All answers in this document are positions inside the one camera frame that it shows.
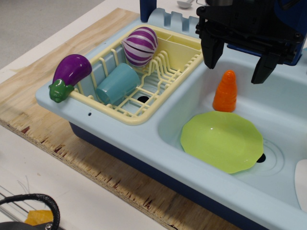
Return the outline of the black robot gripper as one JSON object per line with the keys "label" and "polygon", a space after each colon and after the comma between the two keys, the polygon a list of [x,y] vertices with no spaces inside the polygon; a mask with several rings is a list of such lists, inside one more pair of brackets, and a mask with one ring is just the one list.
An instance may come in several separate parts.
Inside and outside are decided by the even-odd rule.
{"label": "black robot gripper", "polygon": [[214,69],[224,44],[260,57],[253,84],[262,84],[277,64],[296,65],[304,43],[302,0],[209,0],[196,14],[205,65]]}

